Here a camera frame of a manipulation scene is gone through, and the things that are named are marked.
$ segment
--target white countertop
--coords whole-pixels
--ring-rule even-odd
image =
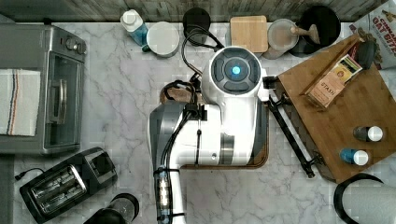
[[[116,165],[119,180],[115,186],[100,191],[48,223],[83,223],[122,192],[132,193],[140,202],[140,214],[134,224],[156,223],[146,125],[149,113],[159,104],[161,88],[177,78],[188,80],[192,75],[181,60],[181,48],[172,58],[162,59],[152,53],[142,53],[119,23],[55,25],[87,42],[81,148],[104,148]],[[228,24],[212,24],[211,31],[224,43],[228,27]],[[341,36],[348,36],[347,29],[343,31]],[[198,68],[203,68],[213,55],[211,50],[203,48],[188,47],[187,52],[189,62]],[[306,58],[289,54],[275,61],[261,58],[262,66],[272,76],[303,60]],[[396,81],[392,72],[381,74],[395,96]],[[323,179],[316,168],[317,176],[308,179],[272,114],[269,123],[269,159],[262,168],[181,171],[189,224],[343,223],[332,206],[336,185]],[[69,156],[52,159],[16,156],[15,175],[32,167],[49,169]],[[396,187],[396,156],[379,162],[367,173]],[[35,223],[19,188],[38,174],[29,173],[14,184],[14,223]]]

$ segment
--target oven handle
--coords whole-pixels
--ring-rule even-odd
[[[60,79],[59,81],[53,82],[52,88],[56,87],[59,90],[58,116],[55,116],[54,111],[51,111],[49,120],[52,123],[64,124],[67,106],[67,81]],[[55,97],[52,97],[52,106],[55,106]]]

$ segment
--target wooden spoon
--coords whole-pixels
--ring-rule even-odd
[[[292,26],[290,31],[294,35],[309,35],[309,37],[314,41],[315,44],[320,44],[318,28],[315,24],[312,24],[309,27],[309,30],[306,31],[305,29],[299,28],[297,26]]]

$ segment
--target black bowl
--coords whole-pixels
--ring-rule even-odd
[[[309,30],[312,24],[318,28],[320,44],[315,44],[307,35],[302,35],[296,46],[289,52],[297,57],[308,56],[319,49],[330,46],[341,33],[341,22],[333,10],[325,6],[314,6],[304,12],[300,21],[296,22],[299,27]]]

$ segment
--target metal stand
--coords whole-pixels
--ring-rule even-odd
[[[267,79],[264,79],[264,88],[267,87],[268,89],[274,89],[274,83],[277,81],[277,78],[270,77]],[[291,105],[290,98],[286,95],[285,92],[282,93],[282,96],[279,101],[275,102],[273,98],[270,96],[269,102],[268,102],[268,107],[271,110],[271,112],[274,114],[274,117],[279,124],[280,128],[282,129],[282,132],[285,134],[286,138],[288,139],[291,148],[293,149],[294,153],[297,156],[297,159],[300,161],[301,166],[305,170],[306,174],[308,175],[308,178],[312,178],[315,176],[314,172],[312,171],[312,165],[314,164],[322,164],[323,160],[321,156],[318,153],[315,153],[315,157],[311,160],[308,161],[303,152],[301,151],[300,147],[298,146],[294,136],[291,134],[291,131],[286,124],[285,120],[283,119],[282,115],[279,112],[279,107],[282,105]]]

